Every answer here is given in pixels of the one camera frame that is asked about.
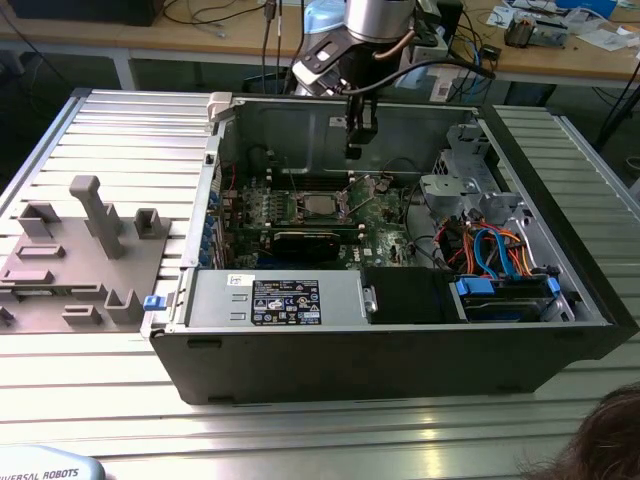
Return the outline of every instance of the warning label sticker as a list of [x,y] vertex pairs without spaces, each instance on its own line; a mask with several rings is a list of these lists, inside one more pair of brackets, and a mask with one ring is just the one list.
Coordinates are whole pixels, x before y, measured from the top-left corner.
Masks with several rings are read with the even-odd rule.
[[321,320],[317,280],[254,280],[254,325],[320,325]]

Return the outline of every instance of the paper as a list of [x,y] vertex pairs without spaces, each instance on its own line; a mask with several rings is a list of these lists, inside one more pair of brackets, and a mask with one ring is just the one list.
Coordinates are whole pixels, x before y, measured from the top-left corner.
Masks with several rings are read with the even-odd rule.
[[491,15],[489,15],[489,18],[487,18],[487,25],[506,29],[511,23],[513,14],[517,11],[517,8],[493,7]]
[[606,30],[596,30],[595,32],[578,35],[580,40],[584,40],[596,47],[604,48],[609,52],[620,50],[627,46],[627,39],[617,33],[607,32]]

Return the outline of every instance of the person's hair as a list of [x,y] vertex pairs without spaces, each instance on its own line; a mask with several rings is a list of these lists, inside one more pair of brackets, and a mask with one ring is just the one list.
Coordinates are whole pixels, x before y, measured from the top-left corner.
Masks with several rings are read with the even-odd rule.
[[554,461],[529,466],[525,480],[640,479],[640,383],[604,397]]

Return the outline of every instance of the black cable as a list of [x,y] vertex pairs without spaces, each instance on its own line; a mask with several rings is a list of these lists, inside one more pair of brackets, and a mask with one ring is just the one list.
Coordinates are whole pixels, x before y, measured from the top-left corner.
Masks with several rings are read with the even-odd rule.
[[200,10],[196,10],[195,12],[193,12],[193,17],[197,17],[198,15],[200,15],[202,12],[208,12],[211,10],[222,10],[223,8],[228,8],[231,5],[233,5],[234,3],[236,3],[238,0],[231,0],[229,3],[225,3],[224,5],[220,5],[219,7],[205,7],[205,8],[201,8]]
[[368,87],[357,88],[355,90],[338,90],[337,93],[339,93],[340,95],[362,95],[363,93],[373,92],[374,90],[378,90],[379,88],[387,86],[394,80],[397,80],[398,78],[406,75],[416,68],[430,67],[432,65],[453,65],[456,67],[466,68],[467,70],[477,73],[478,75],[482,75],[483,77],[490,78],[492,80],[496,78],[493,72],[490,72],[489,70],[478,65],[474,65],[473,63],[469,63],[465,60],[457,60],[455,58],[443,58],[439,60],[424,60],[422,62],[414,63],[412,65],[409,65],[408,67],[403,68],[402,70],[398,70],[397,72],[389,75],[386,78],[383,78],[379,82],[369,85]]
[[400,161],[400,160],[403,160],[407,162],[409,165],[411,165],[416,173],[422,174],[422,171],[418,168],[418,166],[416,165],[416,162],[411,160],[409,157],[395,157],[384,164],[384,166],[380,169],[380,175],[384,176],[384,173],[387,170],[387,167],[391,165],[393,162]]
[[[465,10],[462,10],[461,13],[465,17],[467,22],[469,23],[469,26],[466,27],[466,26],[464,26],[464,25],[459,23],[458,24],[458,28],[464,28],[465,30],[470,31],[473,38],[469,38],[468,36],[464,35],[463,33],[458,33],[458,35],[462,39],[468,40],[469,42],[471,42],[473,44],[473,46],[475,47],[476,51],[479,54],[480,51],[482,50],[482,48],[484,47],[484,42],[482,41],[482,38],[480,37],[480,35],[476,32],[475,28],[473,27],[473,22],[471,21],[471,18],[469,18],[469,15],[467,14],[467,12]],[[447,103],[453,101],[456,98],[456,95],[459,96],[459,99],[460,99],[459,101],[462,102],[462,95],[463,95],[464,85],[465,85],[465,83],[467,83],[467,80],[469,80],[469,75],[470,74],[471,74],[471,72],[468,71],[467,74],[464,76],[462,82],[460,82],[460,84],[457,87],[454,88],[453,93],[447,99]]]
[[226,17],[222,17],[222,18],[216,18],[214,20],[203,20],[203,21],[198,21],[198,22],[194,22],[194,21],[185,22],[184,20],[178,20],[177,18],[173,18],[168,13],[169,7],[171,5],[173,5],[174,3],[176,3],[177,1],[178,0],[171,0],[167,4],[167,6],[164,7],[164,10],[162,11],[162,16],[165,17],[167,20],[171,20],[172,22],[179,23],[180,25],[207,25],[209,23],[223,22],[225,20],[229,20],[230,18],[239,17],[240,15],[244,15],[245,13],[257,12],[258,10],[262,10],[264,8],[264,5],[260,5],[259,7],[250,8],[248,10],[242,10],[241,12],[236,12],[236,13],[234,13],[232,15],[227,15]]
[[69,88],[71,88],[71,89],[72,89],[72,88],[73,88],[73,85],[71,84],[71,82],[70,82],[69,80],[67,80],[67,78],[66,78],[64,75],[62,75],[62,74],[58,71],[58,69],[57,69],[56,67],[54,67],[54,66],[53,66],[53,64],[52,64],[49,60],[47,60],[47,58],[42,54],[42,52],[40,52],[40,50],[38,50],[38,49],[35,47],[35,45],[34,45],[33,43],[31,43],[31,42],[29,41],[29,39],[23,35],[23,33],[22,33],[20,30],[18,30],[18,27],[16,27],[16,26],[13,24],[13,22],[11,21],[11,19],[8,17],[8,15],[6,14],[6,12],[4,11],[4,7],[2,7],[1,5],[0,5],[0,15],[2,15],[2,16],[4,17],[4,19],[6,20],[7,24],[9,24],[9,26],[11,27],[11,29],[12,29],[14,32],[16,32],[16,35],[18,35],[18,36],[22,39],[22,41],[23,41],[24,43],[26,43],[27,45],[29,45],[29,48],[31,48],[31,50],[33,50],[33,51],[35,52],[35,54],[36,54],[36,55],[38,55],[38,56],[42,59],[42,61],[43,61],[44,63],[46,63],[46,64],[47,64],[47,66],[51,69],[51,71],[53,71],[53,73],[55,73],[55,74],[56,74],[56,76],[57,76],[60,80],[62,80],[62,82],[63,82],[65,85],[67,85],[67,87],[69,87]]
[[278,53],[276,55],[275,94],[280,92],[280,53],[282,51],[282,0],[278,0]]
[[[591,90],[593,90],[593,93],[595,93],[598,98],[600,100],[602,100],[604,103],[606,103],[607,105],[609,105],[610,107],[614,107],[614,104],[611,103],[611,101],[607,100],[605,97],[603,97],[603,95],[606,95],[607,97],[613,99],[613,100],[618,100],[620,97],[613,95],[609,92],[606,92],[605,90],[603,90],[602,88],[598,88],[598,87],[591,87]],[[627,101],[629,99],[629,97],[624,97],[622,99],[622,101]]]
[[262,93],[267,93],[267,42],[269,41],[269,31],[271,30],[271,20],[267,19],[267,24],[264,27],[264,38],[262,39],[262,55],[260,57],[262,66]]
[[284,88],[282,89],[283,93],[287,93],[291,88],[291,80],[293,80],[293,65],[296,63],[298,55],[300,55],[302,45],[304,45],[304,0],[300,0],[300,42],[298,43],[296,53],[293,54],[293,58],[289,64],[289,70],[287,71],[287,75],[284,79]]
[[611,119],[611,116],[614,114],[614,112],[616,111],[616,109],[618,108],[620,103],[622,102],[623,97],[629,91],[629,87],[631,86],[633,81],[636,79],[636,76],[638,75],[638,70],[640,70],[640,61],[638,62],[638,65],[636,65],[636,69],[633,71],[633,75],[631,75],[631,78],[627,82],[627,86],[624,87],[624,90],[620,94],[620,98],[618,98],[618,101],[615,103],[613,108],[609,111],[609,115],[607,115],[607,118],[602,123],[602,126],[600,127],[600,133],[598,134],[598,138],[602,137],[602,134],[603,134],[604,130],[607,128],[607,124],[609,123],[609,120]]
[[409,230],[409,207],[411,207],[411,200],[413,199],[413,195],[416,193],[416,190],[418,189],[418,187],[420,186],[420,182],[418,181],[413,188],[411,189],[411,193],[409,194],[409,198],[407,200],[407,206],[404,209],[404,229],[407,232],[407,237],[409,238],[409,242],[413,244],[413,246],[415,247],[415,249],[420,252],[422,255],[424,255],[425,257],[427,257],[429,260],[431,260],[431,262],[433,263],[434,266],[438,265],[440,266],[440,262],[438,261],[438,259],[431,253],[427,252],[425,249],[423,249],[420,245],[417,245],[416,242],[418,240],[421,240],[423,238],[433,238],[433,235],[420,235],[418,237],[416,237],[415,239],[411,236],[411,230]]
[[[496,70],[496,66],[497,63],[494,65],[494,63],[490,60],[489,64],[491,65],[491,71],[495,72]],[[476,92],[474,92],[474,95],[478,95],[482,92],[488,91],[489,87],[491,86],[491,84],[493,83],[493,80],[489,80],[488,78],[483,78],[482,80],[480,80],[480,82],[478,82],[478,84],[476,85],[476,87],[482,86],[482,88],[480,88],[480,90],[476,90]],[[473,84],[468,87],[467,89],[463,90],[460,94],[460,99],[462,99],[462,95],[467,95],[471,92],[471,90],[473,89]]]
[[620,108],[620,111],[611,117],[611,121],[608,122],[600,131],[598,138],[593,146],[596,152],[602,151],[607,144],[611,136],[616,133],[618,127],[622,122],[633,112],[633,109],[640,101],[640,85],[636,87],[629,98],[624,102],[624,105]]

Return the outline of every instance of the green circuit board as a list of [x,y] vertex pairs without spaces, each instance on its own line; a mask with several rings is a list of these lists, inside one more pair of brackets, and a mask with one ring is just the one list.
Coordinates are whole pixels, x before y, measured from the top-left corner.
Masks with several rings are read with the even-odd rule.
[[388,184],[379,187],[382,191],[376,190],[379,182],[377,178],[360,180],[342,195],[271,190],[260,184],[244,187],[239,191],[234,205],[237,210],[230,216],[226,229],[233,239],[229,268],[295,268],[273,258],[270,240],[276,232],[301,229],[331,232],[341,238],[336,260],[305,264],[304,268],[342,270],[418,265],[401,221],[406,191],[389,188]]

